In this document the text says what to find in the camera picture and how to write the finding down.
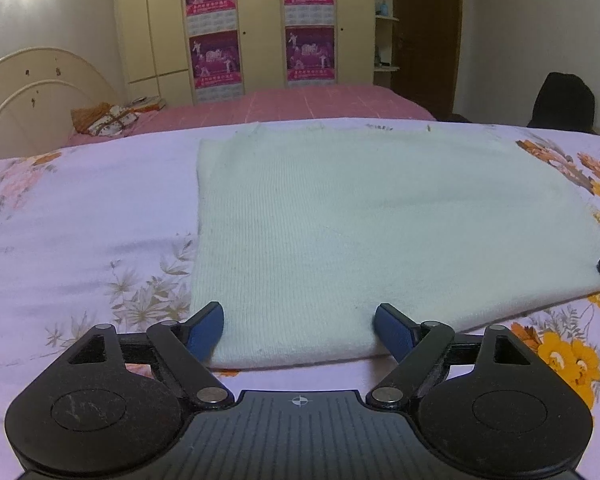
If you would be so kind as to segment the pale green knit sweater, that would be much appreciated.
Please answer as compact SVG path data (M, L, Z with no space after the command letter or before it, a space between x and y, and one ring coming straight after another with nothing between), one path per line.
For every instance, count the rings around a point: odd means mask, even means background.
M591 207L492 131L257 125L202 141L197 170L215 367L373 356L381 304L470 330L600 290Z

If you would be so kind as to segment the black chair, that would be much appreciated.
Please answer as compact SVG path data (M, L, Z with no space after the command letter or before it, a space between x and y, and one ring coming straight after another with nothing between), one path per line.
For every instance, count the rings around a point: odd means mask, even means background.
M549 73L535 99L529 128L591 133L595 96L575 74Z

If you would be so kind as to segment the pink checked bed cover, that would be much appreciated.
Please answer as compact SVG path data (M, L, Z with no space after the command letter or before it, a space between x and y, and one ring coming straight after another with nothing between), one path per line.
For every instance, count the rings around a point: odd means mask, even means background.
M143 112L120 138L190 128L324 118L434 118L425 107L372 84L260 90L236 100Z

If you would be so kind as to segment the lower left pink poster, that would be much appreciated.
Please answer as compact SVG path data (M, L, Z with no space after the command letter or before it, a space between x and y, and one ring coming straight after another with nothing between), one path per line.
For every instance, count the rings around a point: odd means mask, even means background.
M195 100L212 103L244 94L236 30L189 37L190 67Z

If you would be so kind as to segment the cream wooden headboard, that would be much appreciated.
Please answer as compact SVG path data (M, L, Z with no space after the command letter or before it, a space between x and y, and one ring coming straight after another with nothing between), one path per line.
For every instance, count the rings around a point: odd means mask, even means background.
M16 51L0 59L0 159L62 148L71 111L122 96L93 64L64 49Z

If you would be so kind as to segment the lower right pink poster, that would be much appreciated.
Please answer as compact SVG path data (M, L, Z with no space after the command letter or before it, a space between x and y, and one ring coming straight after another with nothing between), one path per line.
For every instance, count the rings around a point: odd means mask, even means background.
M289 88L335 82L335 32L332 26L291 26L285 28L285 35Z

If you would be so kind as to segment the dark brown door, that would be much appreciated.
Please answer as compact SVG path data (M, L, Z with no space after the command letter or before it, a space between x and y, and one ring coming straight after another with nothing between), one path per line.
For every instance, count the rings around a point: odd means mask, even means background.
M391 89L434 118L453 113L463 0L393 0Z

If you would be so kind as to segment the corner shelf unit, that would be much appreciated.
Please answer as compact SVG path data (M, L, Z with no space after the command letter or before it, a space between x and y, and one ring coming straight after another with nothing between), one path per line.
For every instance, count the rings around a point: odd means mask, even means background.
M399 23L393 9L394 0L375 0L374 84L391 87L392 75L399 67L393 61L393 31Z

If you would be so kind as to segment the cream wardrobe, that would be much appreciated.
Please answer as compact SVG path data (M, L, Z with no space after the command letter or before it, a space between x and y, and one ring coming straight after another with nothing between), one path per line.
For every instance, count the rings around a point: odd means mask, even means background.
M289 88L283 0L236 0L244 94ZM199 104L190 67L185 0L114 0L126 93L170 106ZM375 0L335 0L336 80L374 80Z

